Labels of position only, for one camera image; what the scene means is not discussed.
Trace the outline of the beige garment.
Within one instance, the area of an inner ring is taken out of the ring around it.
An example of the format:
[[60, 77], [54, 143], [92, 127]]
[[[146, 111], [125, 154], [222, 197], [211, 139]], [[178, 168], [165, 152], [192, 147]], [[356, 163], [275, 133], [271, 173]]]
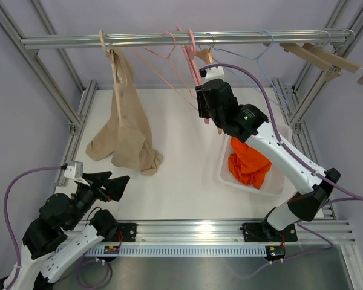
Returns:
[[151, 127], [134, 86], [134, 71], [122, 50], [112, 48], [106, 55], [113, 74], [111, 113], [85, 152], [92, 160], [110, 156], [116, 167], [154, 175], [163, 155], [153, 147]]

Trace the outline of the thick pink plastic hanger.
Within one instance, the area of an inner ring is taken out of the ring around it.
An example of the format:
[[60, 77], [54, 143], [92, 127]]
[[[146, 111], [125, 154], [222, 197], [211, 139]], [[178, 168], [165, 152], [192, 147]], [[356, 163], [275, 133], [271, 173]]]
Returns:
[[201, 85], [201, 77], [200, 77], [200, 73], [199, 73], [199, 69], [196, 66], [194, 57], [196, 52], [199, 51], [199, 49], [197, 48], [197, 44], [195, 41], [195, 37], [194, 34], [192, 32], [191, 29], [187, 30], [187, 34], [191, 40], [191, 44], [190, 45], [184, 45], [182, 46], [183, 48], [183, 52], [185, 54], [185, 58], [189, 67], [189, 70], [191, 72], [191, 76], [194, 80], [194, 85], [195, 86], [200, 86]]

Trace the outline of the orange t shirt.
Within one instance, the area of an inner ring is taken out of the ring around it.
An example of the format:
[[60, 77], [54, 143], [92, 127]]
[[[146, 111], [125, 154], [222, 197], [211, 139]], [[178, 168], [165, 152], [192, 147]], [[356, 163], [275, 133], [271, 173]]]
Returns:
[[233, 153], [228, 158], [228, 169], [237, 181], [260, 189], [272, 163], [257, 150], [235, 137], [231, 138]]

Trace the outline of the beige hanger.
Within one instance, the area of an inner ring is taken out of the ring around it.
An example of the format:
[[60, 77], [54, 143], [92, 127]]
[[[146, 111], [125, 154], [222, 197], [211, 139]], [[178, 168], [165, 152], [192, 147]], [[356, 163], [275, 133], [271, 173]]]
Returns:
[[107, 58], [110, 60], [111, 64], [111, 70], [113, 75], [113, 83], [126, 85], [126, 75], [124, 71], [120, 70], [120, 62], [119, 62], [119, 56], [114, 52], [114, 50], [111, 48], [111, 46], [107, 46], [105, 42], [105, 33], [103, 30], [99, 31], [99, 37], [100, 37], [100, 43], [102, 45], [103, 51]]

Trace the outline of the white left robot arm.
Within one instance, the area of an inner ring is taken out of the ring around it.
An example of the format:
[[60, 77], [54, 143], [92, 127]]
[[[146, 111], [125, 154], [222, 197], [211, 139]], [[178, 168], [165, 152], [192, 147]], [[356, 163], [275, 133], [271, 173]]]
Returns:
[[111, 172], [84, 173], [75, 193], [55, 193], [28, 226], [17, 262], [10, 275], [0, 279], [0, 289], [53, 289], [61, 275], [99, 242], [117, 236], [118, 222], [108, 210], [99, 210], [77, 237], [59, 253], [57, 248], [96, 201], [120, 201], [129, 176], [113, 178]]

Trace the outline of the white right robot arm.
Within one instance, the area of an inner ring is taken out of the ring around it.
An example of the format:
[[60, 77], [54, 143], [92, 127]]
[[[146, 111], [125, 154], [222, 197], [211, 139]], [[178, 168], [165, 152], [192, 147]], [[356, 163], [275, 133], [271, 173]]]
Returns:
[[227, 135], [247, 144], [280, 169], [296, 193], [274, 207], [263, 221], [243, 230], [257, 239], [279, 239], [297, 221], [312, 221], [341, 177], [314, 164], [281, 136], [272, 118], [252, 104], [239, 104], [230, 84], [213, 79], [196, 86], [200, 116], [210, 118]]

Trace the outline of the wooden hanger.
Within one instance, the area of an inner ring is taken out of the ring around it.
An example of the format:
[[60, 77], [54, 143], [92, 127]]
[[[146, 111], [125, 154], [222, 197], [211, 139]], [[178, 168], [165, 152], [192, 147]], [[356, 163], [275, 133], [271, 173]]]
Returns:
[[217, 66], [217, 63], [214, 62], [210, 49], [205, 48], [197, 51], [195, 56], [201, 59], [206, 65]]

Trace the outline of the white plastic basket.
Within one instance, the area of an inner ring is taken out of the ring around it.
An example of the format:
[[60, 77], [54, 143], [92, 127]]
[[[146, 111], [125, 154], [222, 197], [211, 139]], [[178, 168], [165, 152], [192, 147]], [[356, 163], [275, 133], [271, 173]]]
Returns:
[[218, 165], [220, 182], [264, 196], [284, 193], [285, 175], [263, 154], [233, 137], [226, 137]]

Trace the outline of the wooden hangers at right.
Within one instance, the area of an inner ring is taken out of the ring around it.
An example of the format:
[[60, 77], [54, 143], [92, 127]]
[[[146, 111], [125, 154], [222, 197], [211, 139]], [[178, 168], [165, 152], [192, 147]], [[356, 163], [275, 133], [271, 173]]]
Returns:
[[[359, 64], [310, 43], [305, 43], [303, 46], [295, 43], [281, 43], [280, 47], [284, 51], [290, 52], [322, 71], [325, 71], [327, 73], [325, 77], [326, 82], [341, 76], [342, 70], [352, 74], [363, 71], [363, 67]], [[363, 75], [358, 79], [357, 84], [363, 85]]]

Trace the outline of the aluminium hanging rod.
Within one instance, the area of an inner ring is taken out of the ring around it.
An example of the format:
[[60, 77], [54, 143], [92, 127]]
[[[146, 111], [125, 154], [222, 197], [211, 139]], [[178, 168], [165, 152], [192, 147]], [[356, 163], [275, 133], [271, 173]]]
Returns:
[[284, 30], [284, 31], [226, 31], [226, 32], [170, 32], [139, 34], [107, 34], [81, 36], [46, 35], [25, 37], [21, 44], [26, 49], [61, 49], [99, 47], [101, 40], [107, 45], [168, 46], [168, 45], [224, 45], [224, 44], [289, 44], [289, 43], [327, 43], [343, 44], [354, 38], [349, 29]]

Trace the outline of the aluminium front rail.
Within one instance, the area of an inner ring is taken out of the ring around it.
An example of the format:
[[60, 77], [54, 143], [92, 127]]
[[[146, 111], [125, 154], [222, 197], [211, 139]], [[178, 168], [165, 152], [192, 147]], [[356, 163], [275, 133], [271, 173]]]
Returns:
[[[236, 245], [244, 243], [241, 219], [201, 221], [134, 221], [137, 245]], [[321, 245], [326, 238], [334, 244], [355, 244], [347, 221], [315, 219], [296, 227], [298, 243]]]

